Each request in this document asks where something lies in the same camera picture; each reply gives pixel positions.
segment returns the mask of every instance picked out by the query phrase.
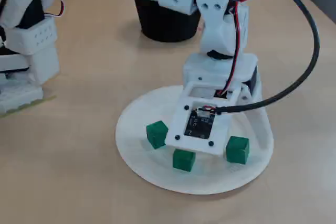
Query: black container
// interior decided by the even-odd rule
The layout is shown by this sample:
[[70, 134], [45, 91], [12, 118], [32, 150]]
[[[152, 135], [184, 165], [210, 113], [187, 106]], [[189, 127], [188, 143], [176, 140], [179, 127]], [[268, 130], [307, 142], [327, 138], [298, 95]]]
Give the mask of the black container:
[[180, 42], [191, 39], [197, 32], [201, 14], [191, 16], [161, 7], [156, 1], [135, 0], [142, 32], [160, 42]]

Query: green block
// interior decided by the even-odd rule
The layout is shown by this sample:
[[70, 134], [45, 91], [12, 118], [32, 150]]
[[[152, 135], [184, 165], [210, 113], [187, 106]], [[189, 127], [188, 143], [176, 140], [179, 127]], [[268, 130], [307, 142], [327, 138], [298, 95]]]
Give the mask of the green block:
[[146, 131], [147, 139], [155, 150], [165, 145], [168, 128], [162, 121], [147, 125]]
[[232, 136], [226, 146], [226, 160], [230, 163], [245, 165], [250, 152], [248, 138]]
[[173, 167], [190, 172], [195, 163], [196, 153], [176, 149], [173, 155]]

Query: round white plate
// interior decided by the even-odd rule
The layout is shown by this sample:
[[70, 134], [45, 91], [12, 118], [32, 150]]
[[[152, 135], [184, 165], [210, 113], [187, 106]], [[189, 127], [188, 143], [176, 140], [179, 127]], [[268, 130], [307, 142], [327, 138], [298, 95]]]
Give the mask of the round white plate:
[[230, 135], [250, 139], [246, 165], [229, 163], [225, 157], [196, 153], [195, 164], [188, 173], [173, 168], [174, 148], [164, 146], [153, 149], [147, 140], [146, 126], [163, 121], [169, 127], [182, 89], [182, 86], [172, 86], [153, 90], [133, 101], [123, 111], [115, 139], [126, 164], [148, 182], [185, 194], [223, 193], [258, 177], [270, 161], [274, 141], [269, 139], [270, 143], [260, 144], [243, 113], [233, 116]]

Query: electronic component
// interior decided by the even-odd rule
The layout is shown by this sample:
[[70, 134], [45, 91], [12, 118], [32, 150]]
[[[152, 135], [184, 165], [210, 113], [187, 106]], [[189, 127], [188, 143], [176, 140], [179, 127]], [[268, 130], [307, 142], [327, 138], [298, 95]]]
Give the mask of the electronic component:
[[195, 109], [191, 112], [184, 135], [202, 139], [209, 139], [215, 112]]

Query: wooden table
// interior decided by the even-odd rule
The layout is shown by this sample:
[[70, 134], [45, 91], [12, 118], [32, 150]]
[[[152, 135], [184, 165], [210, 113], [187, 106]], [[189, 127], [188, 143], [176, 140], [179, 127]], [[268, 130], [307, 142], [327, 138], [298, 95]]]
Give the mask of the wooden table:
[[[248, 186], [214, 196], [147, 183], [123, 162], [114, 140], [132, 100], [182, 83], [200, 34], [161, 44], [141, 35], [133, 0], [65, 1], [66, 15], [57, 20], [61, 74], [45, 85], [57, 97], [0, 120], [1, 223], [334, 223], [336, 25], [309, 0], [321, 58], [299, 90], [268, 108], [276, 139], [271, 163]], [[291, 0], [250, 6], [246, 51], [259, 56], [268, 97], [305, 70], [311, 32]]]

